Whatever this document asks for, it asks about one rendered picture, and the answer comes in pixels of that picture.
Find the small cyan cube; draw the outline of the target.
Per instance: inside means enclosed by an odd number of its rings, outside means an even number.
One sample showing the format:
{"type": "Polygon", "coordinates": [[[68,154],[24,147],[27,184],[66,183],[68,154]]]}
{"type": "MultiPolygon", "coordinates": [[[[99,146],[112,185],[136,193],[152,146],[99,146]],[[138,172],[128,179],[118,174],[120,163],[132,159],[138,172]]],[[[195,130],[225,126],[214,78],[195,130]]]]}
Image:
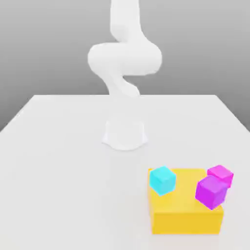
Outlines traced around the small cyan cube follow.
{"type": "Polygon", "coordinates": [[[163,196],[175,190],[176,174],[166,166],[153,169],[149,173],[149,186],[163,196]]]}

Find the small magenta cube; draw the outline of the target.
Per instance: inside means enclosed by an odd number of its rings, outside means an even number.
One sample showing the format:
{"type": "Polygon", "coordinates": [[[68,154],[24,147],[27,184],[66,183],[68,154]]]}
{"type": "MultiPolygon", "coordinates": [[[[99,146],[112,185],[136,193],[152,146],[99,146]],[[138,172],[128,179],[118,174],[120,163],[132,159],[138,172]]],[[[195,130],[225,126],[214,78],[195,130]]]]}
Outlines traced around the small magenta cube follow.
{"type": "Polygon", "coordinates": [[[231,187],[234,177],[233,172],[225,168],[223,165],[217,165],[207,170],[207,175],[214,176],[221,182],[225,183],[228,188],[231,187]]]}

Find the small purple cube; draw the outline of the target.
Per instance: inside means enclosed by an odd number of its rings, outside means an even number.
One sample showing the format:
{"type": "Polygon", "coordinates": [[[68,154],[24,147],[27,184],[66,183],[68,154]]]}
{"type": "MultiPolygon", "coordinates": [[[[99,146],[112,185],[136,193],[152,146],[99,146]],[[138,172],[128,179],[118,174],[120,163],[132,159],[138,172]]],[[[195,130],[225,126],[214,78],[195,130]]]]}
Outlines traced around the small purple cube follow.
{"type": "Polygon", "coordinates": [[[195,198],[210,210],[221,205],[226,197],[228,185],[208,175],[197,183],[195,198]]]}

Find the large yellow box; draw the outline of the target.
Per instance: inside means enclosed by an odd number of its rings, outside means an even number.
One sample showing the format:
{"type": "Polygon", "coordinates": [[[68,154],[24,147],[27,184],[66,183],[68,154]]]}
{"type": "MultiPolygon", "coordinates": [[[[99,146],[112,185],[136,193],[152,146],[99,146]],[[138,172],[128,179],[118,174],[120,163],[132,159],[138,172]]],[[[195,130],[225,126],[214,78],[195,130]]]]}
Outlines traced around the large yellow box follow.
{"type": "Polygon", "coordinates": [[[147,186],[152,234],[219,234],[224,211],[221,205],[210,210],[195,198],[202,168],[173,168],[175,190],[159,196],[147,186]]]}

